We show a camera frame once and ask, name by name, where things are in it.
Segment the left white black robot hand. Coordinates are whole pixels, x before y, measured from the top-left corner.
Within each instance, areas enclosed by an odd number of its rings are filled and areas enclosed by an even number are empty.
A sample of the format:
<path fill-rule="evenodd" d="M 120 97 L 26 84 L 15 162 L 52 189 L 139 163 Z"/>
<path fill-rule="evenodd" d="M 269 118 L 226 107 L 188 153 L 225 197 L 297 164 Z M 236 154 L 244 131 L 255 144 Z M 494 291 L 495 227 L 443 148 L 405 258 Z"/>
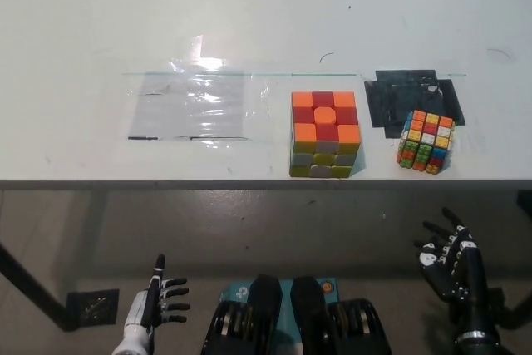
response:
<path fill-rule="evenodd" d="M 187 317 L 175 311 L 190 310 L 189 303 L 168 303 L 186 295 L 186 278 L 164 279 L 165 256 L 159 254 L 146 289 L 139 291 L 128 311 L 123 338 L 111 353 L 151 355 L 155 351 L 155 330 L 166 323 L 185 323 Z"/>

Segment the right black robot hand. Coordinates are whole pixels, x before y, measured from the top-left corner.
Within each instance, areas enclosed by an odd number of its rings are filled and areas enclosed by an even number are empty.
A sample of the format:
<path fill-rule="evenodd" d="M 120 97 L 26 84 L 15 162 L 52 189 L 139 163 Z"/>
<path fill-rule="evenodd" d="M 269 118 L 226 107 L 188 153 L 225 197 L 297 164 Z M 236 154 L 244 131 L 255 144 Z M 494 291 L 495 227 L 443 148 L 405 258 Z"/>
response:
<path fill-rule="evenodd" d="M 432 237 L 414 242 L 421 274 L 437 297 L 448 304 L 457 339 L 496 341 L 498 333 L 490 312 L 480 248 L 454 212 L 444 207 L 441 213 L 451 222 L 452 229 L 425 221 L 422 225 Z"/>

